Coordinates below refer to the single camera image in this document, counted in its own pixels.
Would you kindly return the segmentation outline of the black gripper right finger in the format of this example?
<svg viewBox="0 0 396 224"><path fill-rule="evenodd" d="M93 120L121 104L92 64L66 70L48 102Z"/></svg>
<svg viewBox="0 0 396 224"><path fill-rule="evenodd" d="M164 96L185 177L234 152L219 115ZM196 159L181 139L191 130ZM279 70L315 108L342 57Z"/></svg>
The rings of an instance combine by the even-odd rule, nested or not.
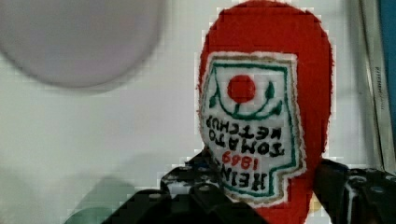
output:
<svg viewBox="0 0 396 224"><path fill-rule="evenodd" d="M323 159L314 193L332 224L396 224L396 177Z"/></svg>

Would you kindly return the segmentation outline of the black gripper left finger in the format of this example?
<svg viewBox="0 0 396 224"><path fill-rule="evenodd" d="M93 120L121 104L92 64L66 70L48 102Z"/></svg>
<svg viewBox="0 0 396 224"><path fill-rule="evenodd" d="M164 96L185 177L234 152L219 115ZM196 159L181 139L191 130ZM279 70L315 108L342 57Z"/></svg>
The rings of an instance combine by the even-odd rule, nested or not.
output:
<svg viewBox="0 0 396 224"><path fill-rule="evenodd" d="M166 175L158 189L135 193L102 224L268 224L246 203L234 203L203 151Z"/></svg>

